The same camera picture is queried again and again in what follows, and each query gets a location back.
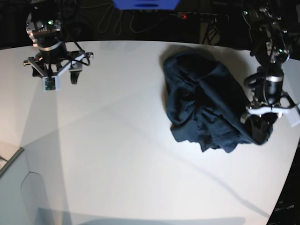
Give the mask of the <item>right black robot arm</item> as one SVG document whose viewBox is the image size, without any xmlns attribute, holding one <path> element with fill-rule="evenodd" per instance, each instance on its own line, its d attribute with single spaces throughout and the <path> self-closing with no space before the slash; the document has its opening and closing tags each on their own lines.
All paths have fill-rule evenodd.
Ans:
<svg viewBox="0 0 300 225">
<path fill-rule="evenodd" d="M 76 85 L 83 66 L 90 65 L 92 52 L 86 52 L 72 35 L 69 21 L 78 9 L 76 0 L 33 0 L 26 20 L 26 32 L 38 53 L 28 57 L 24 66 L 31 66 L 32 76 L 41 78 L 43 89 L 58 90 L 60 77 L 70 73 Z"/>
</svg>

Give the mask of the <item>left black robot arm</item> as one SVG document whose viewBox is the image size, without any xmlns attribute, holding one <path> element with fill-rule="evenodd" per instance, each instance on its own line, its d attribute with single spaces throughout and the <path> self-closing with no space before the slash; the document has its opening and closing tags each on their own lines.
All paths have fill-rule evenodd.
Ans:
<svg viewBox="0 0 300 225">
<path fill-rule="evenodd" d="M 292 43 L 278 0 L 244 0 L 241 12 L 249 27 L 250 55 L 260 66 L 244 79 L 244 86 L 251 90 L 251 101 L 240 121 L 250 127 L 253 143 L 261 145 L 269 139 L 273 124 L 282 115 L 287 116 L 292 127 L 300 122 L 300 105 L 283 90 L 282 65 L 290 58 Z"/>
</svg>

